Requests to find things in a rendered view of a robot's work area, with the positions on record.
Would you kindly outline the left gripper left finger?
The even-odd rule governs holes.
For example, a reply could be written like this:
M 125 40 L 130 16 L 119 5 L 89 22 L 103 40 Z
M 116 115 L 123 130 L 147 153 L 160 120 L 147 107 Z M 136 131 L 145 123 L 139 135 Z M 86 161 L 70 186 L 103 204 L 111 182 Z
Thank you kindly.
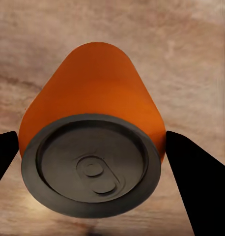
M 16 131 L 0 134 L 0 180 L 19 151 Z

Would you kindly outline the can of soda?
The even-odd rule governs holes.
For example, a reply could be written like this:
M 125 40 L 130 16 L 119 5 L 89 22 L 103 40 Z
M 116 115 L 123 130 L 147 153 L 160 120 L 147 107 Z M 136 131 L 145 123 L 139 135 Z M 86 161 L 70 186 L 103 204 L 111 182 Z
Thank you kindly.
M 22 119 L 22 178 L 57 213 L 119 216 L 155 191 L 166 140 L 130 58 L 114 45 L 87 43 L 66 57 Z

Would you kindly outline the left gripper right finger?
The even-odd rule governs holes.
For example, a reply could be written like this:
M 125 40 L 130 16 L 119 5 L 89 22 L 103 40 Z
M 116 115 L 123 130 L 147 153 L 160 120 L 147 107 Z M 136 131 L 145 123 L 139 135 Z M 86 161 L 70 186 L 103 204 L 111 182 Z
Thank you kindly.
M 187 137 L 166 132 L 166 154 L 195 236 L 225 236 L 225 166 Z

